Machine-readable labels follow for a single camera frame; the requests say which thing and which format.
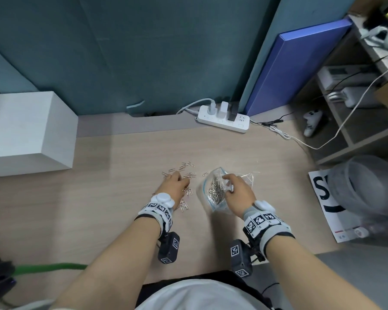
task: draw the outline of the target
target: green cable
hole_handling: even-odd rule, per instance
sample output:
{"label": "green cable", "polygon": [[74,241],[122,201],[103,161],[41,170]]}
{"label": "green cable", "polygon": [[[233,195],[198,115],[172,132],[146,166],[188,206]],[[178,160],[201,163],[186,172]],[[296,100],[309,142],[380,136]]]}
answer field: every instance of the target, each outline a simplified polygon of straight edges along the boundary
{"label": "green cable", "polygon": [[43,265],[18,265],[15,267],[13,276],[43,273],[57,270],[85,270],[86,264],[78,263],[55,263],[55,264],[43,264]]}

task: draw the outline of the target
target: black pants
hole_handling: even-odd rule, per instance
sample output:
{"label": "black pants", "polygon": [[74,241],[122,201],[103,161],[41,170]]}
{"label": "black pants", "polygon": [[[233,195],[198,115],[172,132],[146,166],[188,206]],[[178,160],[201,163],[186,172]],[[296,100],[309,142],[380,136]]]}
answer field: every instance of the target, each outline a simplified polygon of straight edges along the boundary
{"label": "black pants", "polygon": [[248,286],[241,278],[235,275],[232,271],[225,270],[197,276],[184,277],[182,279],[167,279],[159,281],[157,283],[143,285],[139,293],[138,300],[136,301],[135,307],[138,307],[141,303],[148,299],[148,297],[159,291],[161,288],[179,281],[183,281],[185,279],[212,279],[214,281],[219,281],[241,289],[242,291],[248,293],[249,295],[252,295],[257,300],[261,301],[264,305],[266,305],[265,299],[256,289]]}

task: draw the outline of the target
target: hand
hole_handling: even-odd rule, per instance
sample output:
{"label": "hand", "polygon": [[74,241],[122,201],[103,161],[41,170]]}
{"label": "hand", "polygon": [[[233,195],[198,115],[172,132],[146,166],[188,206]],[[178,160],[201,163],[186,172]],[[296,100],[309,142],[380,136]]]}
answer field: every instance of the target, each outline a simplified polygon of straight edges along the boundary
{"label": "hand", "polygon": [[181,198],[184,196],[184,192],[182,190],[189,184],[189,178],[181,178],[181,174],[179,172],[174,172],[172,175],[167,175],[163,183],[160,185],[160,187],[158,187],[155,195],[160,192],[166,192],[169,194],[171,199],[175,201],[175,204],[172,208],[176,210],[180,205]]}
{"label": "hand", "polygon": [[253,190],[240,176],[227,174],[222,178],[229,179],[234,188],[233,192],[225,192],[225,199],[227,201],[228,208],[240,219],[243,219],[244,211],[251,207],[256,201],[256,196],[254,195]]}

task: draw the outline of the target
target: white game controller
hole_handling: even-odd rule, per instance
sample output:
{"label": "white game controller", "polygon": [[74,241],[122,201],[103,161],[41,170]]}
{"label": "white game controller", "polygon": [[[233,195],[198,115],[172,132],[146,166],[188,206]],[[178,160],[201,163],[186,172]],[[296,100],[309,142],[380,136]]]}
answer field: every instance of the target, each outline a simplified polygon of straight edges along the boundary
{"label": "white game controller", "polygon": [[305,135],[306,137],[310,137],[313,135],[316,130],[316,127],[321,121],[322,115],[323,113],[321,110],[309,111],[305,115],[303,115],[303,118],[307,120],[307,125],[303,135]]}

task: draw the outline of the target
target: white shirt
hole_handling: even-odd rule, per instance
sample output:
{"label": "white shirt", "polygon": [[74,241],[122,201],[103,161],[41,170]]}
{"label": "white shirt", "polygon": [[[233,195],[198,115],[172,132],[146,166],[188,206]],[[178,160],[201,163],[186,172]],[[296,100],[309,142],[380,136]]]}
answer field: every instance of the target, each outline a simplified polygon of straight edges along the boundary
{"label": "white shirt", "polygon": [[248,293],[211,279],[187,279],[151,295],[136,310],[266,310]]}

